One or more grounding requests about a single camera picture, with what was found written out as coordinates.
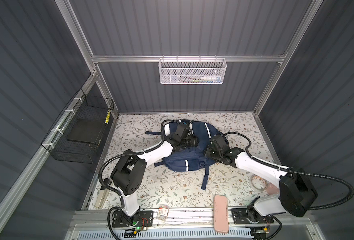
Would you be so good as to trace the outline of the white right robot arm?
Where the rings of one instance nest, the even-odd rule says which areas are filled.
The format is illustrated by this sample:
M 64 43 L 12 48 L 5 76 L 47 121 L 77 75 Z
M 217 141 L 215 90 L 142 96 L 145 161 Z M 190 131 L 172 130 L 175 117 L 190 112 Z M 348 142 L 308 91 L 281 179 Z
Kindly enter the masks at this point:
M 288 167 L 271 164 L 252 156 L 247 147 L 230 148 L 226 136 L 217 134 L 209 139 L 205 156 L 234 168 L 248 171 L 267 182 L 267 195 L 251 201 L 242 215 L 251 223 L 273 214 L 289 213 L 303 217 L 318 194 L 306 175 L 288 173 Z

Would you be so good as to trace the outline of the clear tape roll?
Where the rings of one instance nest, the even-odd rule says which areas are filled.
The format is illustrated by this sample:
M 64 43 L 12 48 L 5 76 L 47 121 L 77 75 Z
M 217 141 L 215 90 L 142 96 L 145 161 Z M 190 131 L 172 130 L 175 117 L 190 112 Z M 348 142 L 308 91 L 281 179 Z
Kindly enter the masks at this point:
M 250 184 L 251 184 L 251 187 L 254 188 L 256 191 L 259 191 L 259 192 L 264 192 L 267 188 L 268 188 L 268 182 L 257 176 L 257 175 L 252 175 L 250 177 Z

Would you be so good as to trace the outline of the small clear eraser box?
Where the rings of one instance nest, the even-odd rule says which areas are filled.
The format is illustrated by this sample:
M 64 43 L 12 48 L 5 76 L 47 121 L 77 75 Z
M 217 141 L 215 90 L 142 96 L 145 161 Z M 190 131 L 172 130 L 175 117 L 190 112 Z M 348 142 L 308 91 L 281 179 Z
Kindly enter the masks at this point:
M 165 204 L 160 204 L 157 212 L 157 219 L 165 222 L 168 216 L 169 207 Z

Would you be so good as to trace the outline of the white marker in basket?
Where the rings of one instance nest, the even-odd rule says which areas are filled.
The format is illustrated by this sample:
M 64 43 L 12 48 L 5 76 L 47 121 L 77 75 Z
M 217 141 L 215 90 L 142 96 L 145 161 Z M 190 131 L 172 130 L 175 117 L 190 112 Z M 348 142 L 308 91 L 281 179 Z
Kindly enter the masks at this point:
M 203 76 L 200 77 L 201 80 L 213 83 L 221 83 L 222 77 L 221 76 Z

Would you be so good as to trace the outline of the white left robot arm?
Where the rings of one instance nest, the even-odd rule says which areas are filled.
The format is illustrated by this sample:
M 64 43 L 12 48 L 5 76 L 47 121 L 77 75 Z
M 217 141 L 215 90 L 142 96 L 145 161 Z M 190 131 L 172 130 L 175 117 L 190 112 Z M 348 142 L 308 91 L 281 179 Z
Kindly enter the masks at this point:
M 136 191 L 147 167 L 198 143 L 192 123 L 166 120 L 161 123 L 161 141 L 158 144 L 139 152 L 126 150 L 110 175 L 120 193 L 122 212 L 128 217 L 139 214 Z

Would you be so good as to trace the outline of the pink pencil case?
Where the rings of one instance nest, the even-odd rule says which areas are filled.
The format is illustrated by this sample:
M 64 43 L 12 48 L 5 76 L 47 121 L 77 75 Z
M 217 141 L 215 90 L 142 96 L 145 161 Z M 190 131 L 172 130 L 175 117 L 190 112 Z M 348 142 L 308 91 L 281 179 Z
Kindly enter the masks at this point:
M 214 230 L 217 233 L 229 232 L 228 199 L 225 196 L 214 197 Z

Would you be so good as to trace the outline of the beige stapler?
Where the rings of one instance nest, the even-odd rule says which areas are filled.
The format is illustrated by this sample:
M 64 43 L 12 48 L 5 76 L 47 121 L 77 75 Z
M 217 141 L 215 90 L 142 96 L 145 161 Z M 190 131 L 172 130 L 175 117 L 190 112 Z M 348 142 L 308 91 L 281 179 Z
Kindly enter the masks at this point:
M 107 190 L 106 187 L 101 185 L 94 205 L 96 209 L 103 208 L 105 202 L 107 201 L 108 195 L 109 195 L 109 190 Z

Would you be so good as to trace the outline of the pink cup with pencils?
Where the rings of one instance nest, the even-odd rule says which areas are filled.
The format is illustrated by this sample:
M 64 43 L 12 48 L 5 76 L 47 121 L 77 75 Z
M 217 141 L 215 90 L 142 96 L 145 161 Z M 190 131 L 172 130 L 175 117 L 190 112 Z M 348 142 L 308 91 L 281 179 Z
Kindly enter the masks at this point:
M 278 187 L 276 187 L 274 184 L 267 182 L 267 188 L 266 188 L 266 192 L 269 196 L 271 195 L 276 195 L 280 193 L 280 190 Z

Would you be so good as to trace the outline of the navy blue student backpack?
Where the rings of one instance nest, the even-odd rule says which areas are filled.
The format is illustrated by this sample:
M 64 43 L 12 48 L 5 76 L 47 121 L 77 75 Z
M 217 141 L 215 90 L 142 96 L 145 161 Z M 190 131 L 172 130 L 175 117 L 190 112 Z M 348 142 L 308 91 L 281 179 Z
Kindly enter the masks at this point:
M 155 163 L 154 165 L 156 167 L 164 165 L 174 172 L 188 172 L 205 169 L 201 189 L 206 190 L 210 166 L 215 164 L 215 160 L 206 157 L 205 151 L 210 144 L 210 139 L 222 132 L 206 122 L 190 120 L 181 120 L 180 122 L 190 126 L 193 134 L 198 138 L 198 144 L 196 146 L 181 149 L 178 152 L 171 154 L 169 157 L 163 158 L 161 162 Z

